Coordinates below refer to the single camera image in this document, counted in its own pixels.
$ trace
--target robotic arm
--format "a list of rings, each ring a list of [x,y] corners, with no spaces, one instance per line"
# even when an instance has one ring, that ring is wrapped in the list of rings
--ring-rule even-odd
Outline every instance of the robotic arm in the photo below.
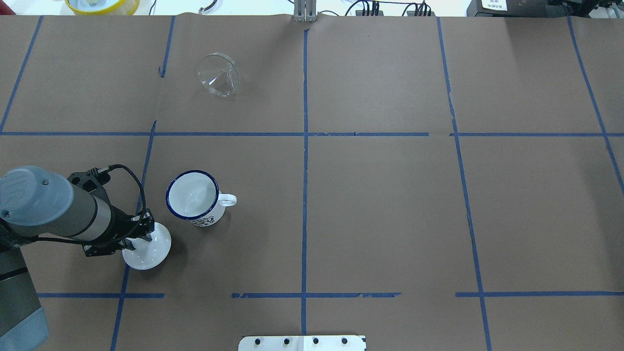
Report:
[[[103,188],[114,169],[126,170],[139,186],[142,208],[135,215],[114,207]],[[112,255],[145,246],[132,242],[151,242],[153,231],[143,187],[126,166],[93,168],[67,179],[35,166],[10,170],[0,178],[0,350],[34,350],[48,336],[20,247],[53,241],[79,244],[88,257]]]

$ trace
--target white bracket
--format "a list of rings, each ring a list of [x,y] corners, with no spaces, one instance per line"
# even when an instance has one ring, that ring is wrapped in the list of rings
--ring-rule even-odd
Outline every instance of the white bracket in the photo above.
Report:
[[[244,337],[238,351],[366,351],[361,335]]]
[[[293,0],[295,22],[316,22],[316,0]]]

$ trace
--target yellow bowl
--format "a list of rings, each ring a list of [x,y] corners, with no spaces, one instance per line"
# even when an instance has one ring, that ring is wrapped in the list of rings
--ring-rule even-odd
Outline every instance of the yellow bowl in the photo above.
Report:
[[[117,0],[113,5],[101,8],[95,11],[85,11],[84,9],[77,9],[76,3],[80,0],[71,0],[74,5],[70,4],[70,0],[65,0],[67,6],[76,15],[131,15],[137,10],[140,0]]]

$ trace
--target clear glass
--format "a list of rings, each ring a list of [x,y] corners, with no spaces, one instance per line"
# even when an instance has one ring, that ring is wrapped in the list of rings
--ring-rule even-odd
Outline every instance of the clear glass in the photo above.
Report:
[[[227,97],[238,90],[240,76],[234,60],[215,52],[204,57],[195,68],[199,82],[213,95]]]

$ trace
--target red object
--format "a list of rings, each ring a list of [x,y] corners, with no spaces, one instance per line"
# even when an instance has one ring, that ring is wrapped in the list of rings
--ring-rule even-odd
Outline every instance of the red object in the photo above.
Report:
[[[9,7],[9,5],[0,0],[0,14],[15,14],[15,12]]]

